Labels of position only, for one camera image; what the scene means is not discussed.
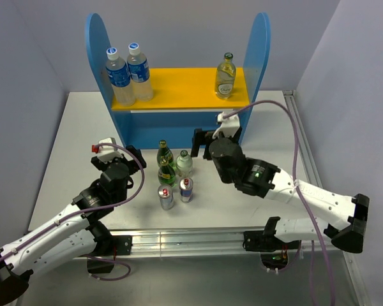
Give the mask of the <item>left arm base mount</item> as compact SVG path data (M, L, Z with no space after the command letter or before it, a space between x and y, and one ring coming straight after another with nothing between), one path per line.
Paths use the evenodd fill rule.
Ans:
M104 276L109 274L117 265L120 256L131 254L133 237L131 235L112 235L106 240L98 242L95 250L89 255L97 258L109 258L112 262L102 262L87 258L87 272L92 275Z

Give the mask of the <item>clear Chang soda bottle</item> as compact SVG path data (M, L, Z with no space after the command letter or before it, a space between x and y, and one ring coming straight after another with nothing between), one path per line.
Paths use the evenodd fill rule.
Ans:
M177 174L180 177L190 177L193 170L193 160L187 150L182 150L176 159Z
M226 52L217 67L214 91L218 98L227 99L232 94L237 72L233 58L231 52Z

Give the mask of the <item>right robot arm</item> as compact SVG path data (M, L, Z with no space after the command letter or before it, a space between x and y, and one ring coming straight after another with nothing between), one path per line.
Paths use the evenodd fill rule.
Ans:
M305 209L306 219L282 219L274 216L255 238L254 252L273 252L279 246L291 246L301 240L328 240L339 250L360 254L368 220L370 199L364 194L344 196L294 178L285 170L260 159L246 157L238 136L195 129L191 154L212 160L224 184L232 184L249 196L273 200Z

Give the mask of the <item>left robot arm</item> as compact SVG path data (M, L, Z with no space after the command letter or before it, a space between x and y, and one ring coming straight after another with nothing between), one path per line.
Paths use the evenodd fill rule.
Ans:
M79 256L95 260L113 247L101 219L136 197L127 195L134 185L132 175L144 173L147 164L132 145L100 143L92 151L100 178L46 223L0 247L0 305L21 297L31 279Z

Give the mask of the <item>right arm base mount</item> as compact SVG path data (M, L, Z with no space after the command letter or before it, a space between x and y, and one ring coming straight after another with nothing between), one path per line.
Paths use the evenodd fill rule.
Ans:
M301 246L300 240L283 242L266 235L263 230L243 232L243 249L246 252L258 252L262 269L275 275L289 268L299 258Z

